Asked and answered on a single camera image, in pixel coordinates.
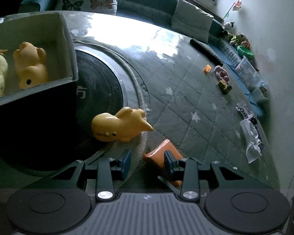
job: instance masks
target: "silver bolt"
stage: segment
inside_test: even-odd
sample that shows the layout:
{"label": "silver bolt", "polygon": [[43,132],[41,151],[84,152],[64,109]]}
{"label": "silver bolt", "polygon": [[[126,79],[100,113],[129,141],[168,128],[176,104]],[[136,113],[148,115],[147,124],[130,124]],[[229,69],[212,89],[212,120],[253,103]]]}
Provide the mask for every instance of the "silver bolt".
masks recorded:
{"label": "silver bolt", "polygon": [[110,199],[113,196],[113,193],[109,191],[102,191],[99,192],[97,196],[101,199]]}
{"label": "silver bolt", "polygon": [[183,197],[187,199],[195,199],[198,197],[198,193],[193,192],[193,191],[187,191],[183,193]]}

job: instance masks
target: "plastic bag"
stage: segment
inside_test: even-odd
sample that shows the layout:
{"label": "plastic bag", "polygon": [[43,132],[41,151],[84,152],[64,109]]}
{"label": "plastic bag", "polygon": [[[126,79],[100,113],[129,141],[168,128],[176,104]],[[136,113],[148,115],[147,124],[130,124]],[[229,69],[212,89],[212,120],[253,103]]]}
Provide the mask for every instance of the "plastic bag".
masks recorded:
{"label": "plastic bag", "polygon": [[242,120],[240,124],[247,142],[246,158],[250,164],[261,157],[260,148],[258,146],[260,144],[260,139],[258,139],[255,126],[248,119]]}

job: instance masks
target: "green basket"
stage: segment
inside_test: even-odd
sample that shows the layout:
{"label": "green basket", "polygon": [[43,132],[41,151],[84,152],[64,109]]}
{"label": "green basket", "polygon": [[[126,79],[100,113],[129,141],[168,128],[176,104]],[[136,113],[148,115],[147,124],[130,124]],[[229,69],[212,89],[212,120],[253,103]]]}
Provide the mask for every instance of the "green basket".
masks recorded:
{"label": "green basket", "polygon": [[237,52],[239,53],[240,57],[246,56],[247,59],[254,59],[254,53],[248,48],[237,46]]}

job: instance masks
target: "pink plush toy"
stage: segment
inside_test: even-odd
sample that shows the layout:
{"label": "pink plush toy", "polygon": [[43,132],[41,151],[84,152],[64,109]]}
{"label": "pink plush toy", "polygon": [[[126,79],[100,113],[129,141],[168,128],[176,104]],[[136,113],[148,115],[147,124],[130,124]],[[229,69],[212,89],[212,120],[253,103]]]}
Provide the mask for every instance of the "pink plush toy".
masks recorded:
{"label": "pink plush toy", "polygon": [[227,71],[223,69],[220,65],[214,68],[214,72],[217,75],[218,80],[224,80],[227,85],[230,84],[230,79]]}

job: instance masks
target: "cardboard box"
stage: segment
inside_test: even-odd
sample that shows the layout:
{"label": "cardboard box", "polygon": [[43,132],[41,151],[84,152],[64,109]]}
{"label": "cardboard box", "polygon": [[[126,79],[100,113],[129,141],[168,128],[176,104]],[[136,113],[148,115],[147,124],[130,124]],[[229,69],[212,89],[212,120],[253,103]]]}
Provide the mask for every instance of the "cardboard box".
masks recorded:
{"label": "cardboard box", "polygon": [[[47,53],[49,82],[18,87],[13,52],[30,42]],[[25,156],[58,151],[74,135],[76,82],[74,43],[60,13],[33,15],[0,24],[0,49],[9,65],[0,97],[0,152]]]}

